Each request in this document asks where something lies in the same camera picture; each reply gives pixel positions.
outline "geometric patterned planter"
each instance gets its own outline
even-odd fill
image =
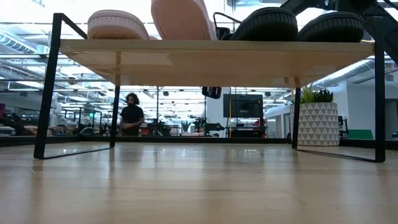
[[[293,130],[294,106],[290,107]],[[336,103],[301,103],[298,119],[299,146],[338,146],[340,143]]]

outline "black cable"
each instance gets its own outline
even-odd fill
[[[237,19],[235,19],[235,18],[233,18],[233,17],[231,17],[231,16],[227,16],[227,15],[224,14],[224,13],[215,12],[215,13],[213,13],[213,20],[214,20],[214,27],[216,28],[216,31],[217,31],[216,15],[220,15],[220,16],[227,17],[228,19],[231,19],[232,21],[237,22],[237,23],[242,23],[242,21],[239,21],[239,20],[237,20]]]
[[[394,3],[392,3],[390,0],[384,0],[384,2],[386,2],[388,5],[390,5],[391,7],[393,7],[394,9],[398,10],[398,6],[396,6]]]

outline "metal pole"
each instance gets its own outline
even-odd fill
[[[374,104],[375,104],[375,162],[386,160],[386,92],[384,76],[384,23],[383,17],[375,17],[373,27],[375,28],[374,43]]]
[[[205,96],[205,120],[207,120],[206,107],[207,107],[207,96]]]
[[[159,86],[156,87],[156,122],[159,122]]]
[[[102,112],[99,112],[99,126],[102,127]]]
[[[120,63],[121,54],[116,52],[116,74],[115,74],[115,90],[114,90],[114,100],[113,100],[113,114],[112,114],[112,127],[111,127],[111,140],[109,142],[109,147],[114,148],[116,144],[116,128],[118,126],[118,111],[119,111],[119,96],[120,96]]]
[[[78,130],[79,130],[79,132],[81,131],[81,130],[80,130],[80,122],[81,122],[81,108],[79,108],[79,123],[78,123]]]
[[[264,136],[263,130],[264,130],[264,106],[262,104],[262,100],[259,100],[259,114],[260,114],[260,133],[261,133],[261,138]]]
[[[94,131],[94,122],[95,122],[95,111],[93,111],[93,131]]]
[[[297,141],[299,140],[299,117],[300,117],[300,99],[301,89],[296,88],[294,98],[294,116],[293,116],[293,140],[292,149],[297,149]]]
[[[117,129],[117,125],[118,125],[119,95],[120,95],[120,86],[116,86],[115,91],[114,91],[114,100],[113,100],[111,140],[109,143],[110,148],[114,148],[114,146],[116,144],[116,129]]]
[[[40,107],[39,125],[37,126],[36,142],[33,157],[44,159],[45,141],[49,128],[51,100],[54,90],[55,72],[57,71],[58,53],[61,44],[62,14],[55,13],[52,19],[52,36],[49,62],[45,71],[45,80]]]

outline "wooden floor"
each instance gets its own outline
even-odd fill
[[[373,164],[289,147],[117,143],[47,161],[34,160],[32,146],[0,148],[0,223],[398,222],[396,152]]]

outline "green object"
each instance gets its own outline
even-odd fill
[[[310,86],[305,85],[302,88],[302,91],[303,91],[303,97],[301,97],[300,102],[301,103],[313,103],[315,93],[312,91],[312,84]]]
[[[191,125],[191,123],[189,123],[188,121],[181,121],[181,127],[182,127],[182,130],[184,131],[184,132],[187,132],[188,131],[188,128],[189,128],[189,126]]]
[[[333,93],[329,90],[317,90],[314,95],[314,102],[316,103],[332,103],[333,102]]]
[[[373,140],[373,134],[371,130],[362,130],[362,129],[350,129],[348,130],[349,139],[368,139]]]

